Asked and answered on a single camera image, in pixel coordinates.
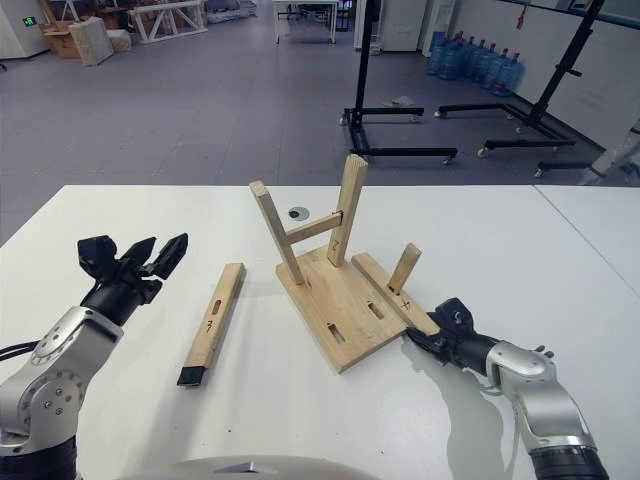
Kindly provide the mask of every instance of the black cable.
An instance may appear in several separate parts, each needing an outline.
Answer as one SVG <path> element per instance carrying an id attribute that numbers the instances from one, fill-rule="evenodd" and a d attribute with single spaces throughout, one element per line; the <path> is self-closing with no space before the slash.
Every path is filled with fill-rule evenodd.
<path id="1" fill-rule="evenodd" d="M 0 362 L 3 362 L 4 360 L 9 360 L 10 358 L 17 357 L 19 355 L 23 355 L 25 353 L 29 353 L 32 351 L 33 351 L 33 348 L 22 348 L 20 350 L 14 350 L 13 352 L 0 355 Z"/>
<path id="2" fill-rule="evenodd" d="M 5 353 L 13 352 L 14 350 L 28 349 L 27 351 L 30 352 L 34 348 L 36 348 L 36 345 L 38 345 L 38 343 L 39 342 L 16 343 L 15 345 L 11 345 L 10 347 L 0 348 L 0 356 L 4 355 Z"/>

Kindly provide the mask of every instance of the water bottle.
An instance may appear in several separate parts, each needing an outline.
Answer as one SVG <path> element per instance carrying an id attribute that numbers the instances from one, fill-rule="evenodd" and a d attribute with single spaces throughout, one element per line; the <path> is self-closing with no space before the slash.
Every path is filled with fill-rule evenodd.
<path id="1" fill-rule="evenodd" d="M 489 68 L 487 69 L 487 73 L 484 75 L 484 79 L 482 79 L 482 88 L 484 88 L 485 90 L 491 89 L 491 87 L 493 86 L 493 81 L 500 74 L 502 65 L 509 61 L 509 59 L 507 58 L 508 51 L 509 49 L 505 48 L 504 50 L 502 50 L 502 55 L 491 60 Z"/>
<path id="2" fill-rule="evenodd" d="M 473 78 L 473 71 L 476 69 L 478 59 L 483 53 L 486 53 L 486 50 L 484 48 L 484 39 L 480 40 L 480 46 L 478 48 L 474 48 L 471 50 L 471 53 L 469 54 L 469 60 L 467 61 L 467 66 L 464 70 L 465 77 Z"/>
<path id="3" fill-rule="evenodd" d="M 462 39 L 454 43 L 444 54 L 442 68 L 438 72 L 438 77 L 443 80 L 455 80 L 460 71 L 460 58 L 463 55 Z"/>
<path id="4" fill-rule="evenodd" d="M 467 69 L 467 63 L 469 62 L 469 57 L 471 56 L 471 52 L 473 52 L 476 49 L 476 46 L 473 44 L 474 38 L 476 37 L 471 35 L 469 37 L 469 41 L 462 46 L 462 55 L 460 56 L 460 69 L 459 69 L 458 76 L 460 76 L 462 72 L 464 72 Z"/>
<path id="5" fill-rule="evenodd" d="M 437 75 L 440 72 L 448 44 L 449 36 L 445 35 L 442 41 L 431 49 L 431 58 L 429 59 L 429 67 L 427 68 L 429 75 Z"/>
<path id="6" fill-rule="evenodd" d="M 484 74 L 487 73 L 487 69 L 489 68 L 489 64 L 494 57 L 497 56 L 497 53 L 494 52 L 496 49 L 496 44 L 492 43 L 489 47 L 489 50 L 484 52 L 478 58 L 478 64 L 476 65 L 475 72 L 473 74 L 473 81 L 476 83 L 480 83 L 484 80 Z"/>
<path id="7" fill-rule="evenodd" d="M 491 93 L 499 97 L 508 97 L 518 85 L 524 66 L 518 62 L 519 53 L 515 53 L 510 62 L 505 63 L 500 69 L 498 77 L 493 82 Z"/>

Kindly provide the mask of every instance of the gray floor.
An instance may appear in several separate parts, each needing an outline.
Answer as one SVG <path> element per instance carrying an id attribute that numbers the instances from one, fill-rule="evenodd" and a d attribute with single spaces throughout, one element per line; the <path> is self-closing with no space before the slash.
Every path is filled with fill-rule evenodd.
<path id="1" fill-rule="evenodd" d="M 353 104 L 358 70 L 353 34 L 338 33 L 332 46 L 323 27 L 283 21 L 290 34 L 276 46 L 270 3 L 258 0 L 257 18 L 136 45 L 98 67 L 51 53 L 9 62 L 0 73 L 0 243 L 66 184 L 338 184 L 349 146 L 338 118 Z M 370 140 L 455 146 L 457 161 L 446 167 L 439 158 L 381 158 L 367 184 L 529 184 L 540 160 L 599 155 L 580 141 L 558 153 L 502 150 L 477 158 L 486 138 L 512 136 L 514 123 L 500 114 L 434 119 L 439 104 L 495 97 L 425 70 L 417 53 L 371 58 L 367 105 L 408 95 L 426 115 L 416 125 L 372 124 Z M 554 172 L 537 183 L 579 177 Z"/>

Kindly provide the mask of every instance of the robotic arm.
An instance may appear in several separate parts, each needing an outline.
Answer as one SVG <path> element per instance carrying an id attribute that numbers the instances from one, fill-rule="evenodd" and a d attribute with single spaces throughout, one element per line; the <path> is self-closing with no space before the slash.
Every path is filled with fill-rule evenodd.
<path id="1" fill-rule="evenodd" d="M 553 352 L 476 333 L 471 312 L 457 298 L 430 315 L 440 333 L 409 328 L 407 334 L 440 361 L 487 377 L 511 401 L 538 480 L 609 478 L 578 406 L 556 378 Z"/>
<path id="2" fill-rule="evenodd" d="M 108 236 L 78 242 L 80 266 L 96 281 L 35 346 L 29 361 L 0 386 L 0 479 L 74 480 L 78 413 L 89 382 L 140 305 L 151 303 L 184 256 L 187 234 L 144 265 L 155 238 L 115 259 Z"/>

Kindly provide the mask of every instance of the cardboard box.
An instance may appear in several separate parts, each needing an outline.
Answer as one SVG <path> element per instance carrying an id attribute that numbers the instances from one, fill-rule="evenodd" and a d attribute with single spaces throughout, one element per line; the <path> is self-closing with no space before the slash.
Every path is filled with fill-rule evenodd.
<path id="1" fill-rule="evenodd" d="M 49 48 L 60 58 L 80 58 L 80 52 L 76 47 L 69 25 L 73 22 L 58 22 L 58 28 L 51 25 L 40 25 L 40 30 Z"/>

